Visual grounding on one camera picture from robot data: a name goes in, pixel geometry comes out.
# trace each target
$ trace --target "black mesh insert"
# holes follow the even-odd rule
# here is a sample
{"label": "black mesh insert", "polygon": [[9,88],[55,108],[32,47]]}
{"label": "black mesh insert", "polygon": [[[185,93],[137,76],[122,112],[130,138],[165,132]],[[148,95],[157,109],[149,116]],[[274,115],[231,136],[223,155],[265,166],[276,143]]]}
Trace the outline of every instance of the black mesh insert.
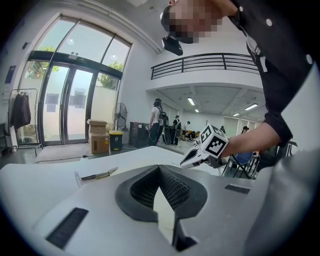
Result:
{"label": "black mesh insert", "polygon": [[130,194],[137,202],[153,210],[158,187],[159,168],[134,183],[130,188]]}
{"label": "black mesh insert", "polygon": [[189,198],[191,188],[167,171],[160,171],[159,181],[161,191],[173,210]]}

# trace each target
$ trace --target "person wearing vr headset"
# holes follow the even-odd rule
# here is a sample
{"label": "person wearing vr headset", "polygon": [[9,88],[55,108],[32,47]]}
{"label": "person wearing vr headset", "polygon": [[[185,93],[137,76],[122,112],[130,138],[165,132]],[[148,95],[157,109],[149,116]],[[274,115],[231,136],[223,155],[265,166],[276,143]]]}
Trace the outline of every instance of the person wearing vr headset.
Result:
{"label": "person wearing vr headset", "polygon": [[149,146],[156,146],[162,134],[164,126],[163,123],[159,123],[159,121],[161,121],[162,112],[162,100],[156,98],[153,103],[153,108],[151,110],[151,118],[148,126]]}
{"label": "person wearing vr headset", "polygon": [[284,146],[293,137],[281,112],[306,79],[316,45],[307,41],[309,34],[300,23],[304,20],[297,21],[297,14],[300,17],[309,6],[282,6],[280,2],[171,0],[162,13],[161,24],[176,42],[196,42],[205,33],[216,31],[223,17],[246,36],[247,50],[261,76],[267,113],[256,129],[231,137],[221,157]]}

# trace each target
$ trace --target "ceiling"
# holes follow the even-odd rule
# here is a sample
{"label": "ceiling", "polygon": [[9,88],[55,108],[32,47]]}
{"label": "ceiling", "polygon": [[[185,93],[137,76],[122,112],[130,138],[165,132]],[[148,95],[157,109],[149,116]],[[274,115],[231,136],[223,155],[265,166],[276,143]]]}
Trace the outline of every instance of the ceiling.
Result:
{"label": "ceiling", "polygon": [[[161,39],[167,32],[161,25],[160,14],[168,6],[169,0],[95,0],[94,2],[103,4],[126,17],[162,48]],[[222,26],[219,26],[217,31],[219,37],[243,37],[227,17],[223,19]]]}
{"label": "ceiling", "polygon": [[[212,85],[186,85],[183,87],[167,88],[158,90],[163,96],[177,103],[184,111],[233,116],[240,113],[237,118],[250,119],[262,122],[267,113],[265,96],[258,88],[244,87],[240,84],[215,83]],[[192,98],[195,106],[192,106],[188,98]],[[245,110],[250,105],[257,103],[258,106]]]}

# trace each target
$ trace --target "chair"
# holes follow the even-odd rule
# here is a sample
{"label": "chair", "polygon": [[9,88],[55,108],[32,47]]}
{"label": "chair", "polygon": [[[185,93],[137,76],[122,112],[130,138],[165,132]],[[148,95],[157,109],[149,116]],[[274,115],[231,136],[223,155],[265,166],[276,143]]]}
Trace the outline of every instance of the chair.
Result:
{"label": "chair", "polygon": [[237,162],[236,160],[234,160],[233,156],[230,156],[230,157],[229,157],[229,161],[228,161],[228,163],[226,164],[226,166],[225,166],[225,168],[224,168],[221,176],[224,174],[225,170],[226,170],[227,167],[229,166],[229,163],[231,162],[232,164],[237,164],[237,165],[238,165],[238,168],[236,169],[236,172],[235,172],[235,174],[233,175],[233,177],[235,177],[235,176],[237,175],[237,172],[238,172],[239,168],[241,167],[242,173],[240,174],[240,178],[241,178],[242,174],[244,173],[244,174],[246,175],[246,177],[247,177],[248,179],[250,179],[250,177],[248,176],[248,174],[247,174],[247,172],[246,172],[246,168],[247,168],[247,167],[250,167],[250,170],[251,170],[251,168],[252,168],[252,165],[249,164],[252,155],[253,155],[253,152],[238,153],[238,154],[236,155],[236,157],[235,157],[238,162]]}

